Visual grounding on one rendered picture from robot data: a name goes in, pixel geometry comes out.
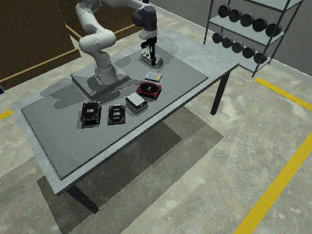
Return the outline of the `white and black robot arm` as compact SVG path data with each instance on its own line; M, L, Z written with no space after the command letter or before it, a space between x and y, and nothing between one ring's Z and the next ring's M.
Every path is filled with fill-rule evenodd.
M95 59L97 68L93 76L98 84L111 85L117 81L118 73L111 63L109 54L101 50L113 46L116 43L116 37L112 31L104 29L93 15L101 8L101 1L115 9L123 7L135 9L131 19L134 25L144 27L139 34L143 40L158 35L157 16L154 7L139 0L82 0L81 3L77 3L75 11L81 26L85 32L91 34L79 40L79 48L83 53Z

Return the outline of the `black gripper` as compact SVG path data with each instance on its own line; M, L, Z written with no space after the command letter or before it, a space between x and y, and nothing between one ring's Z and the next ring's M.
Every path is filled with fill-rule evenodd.
M149 44L150 49L150 59L152 60L152 66L155 66L155 43L157 42L157 36L147 39L147 44Z

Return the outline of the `white button panel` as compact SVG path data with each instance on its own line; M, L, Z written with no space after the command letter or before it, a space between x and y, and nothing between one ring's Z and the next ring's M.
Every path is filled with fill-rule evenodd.
M150 59L151 57L150 57L150 52L149 52L149 50L148 49L146 49L146 48L144 48L142 51L141 51L141 53L140 53L141 55L142 55L142 57L141 57L141 59L142 60L144 60L144 61L146 61L147 63L149 63L149 64L151 64L152 65L152 60ZM160 65L162 65L163 64L163 59L160 57L160 56L158 56L158 55L156 55L155 54L155 68L158 68Z

